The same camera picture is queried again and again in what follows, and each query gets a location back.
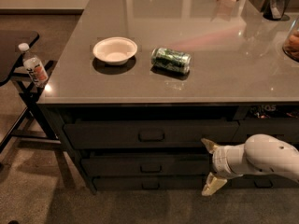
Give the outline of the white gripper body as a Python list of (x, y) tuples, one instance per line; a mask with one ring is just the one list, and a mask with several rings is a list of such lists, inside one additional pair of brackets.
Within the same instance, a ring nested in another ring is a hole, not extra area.
[(219, 178), (233, 179), (249, 172), (245, 145), (218, 146), (214, 149), (212, 161), (215, 175)]

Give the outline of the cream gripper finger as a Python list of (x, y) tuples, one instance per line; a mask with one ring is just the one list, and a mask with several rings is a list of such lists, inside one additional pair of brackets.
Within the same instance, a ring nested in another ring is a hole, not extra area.
[(210, 153), (213, 154), (219, 147), (217, 143), (213, 142), (212, 140), (202, 138), (201, 142), (205, 145), (206, 150)]
[(206, 183), (202, 190), (202, 195), (211, 196), (221, 189), (226, 183), (227, 180), (225, 178), (217, 177), (215, 174), (210, 173), (207, 176)]

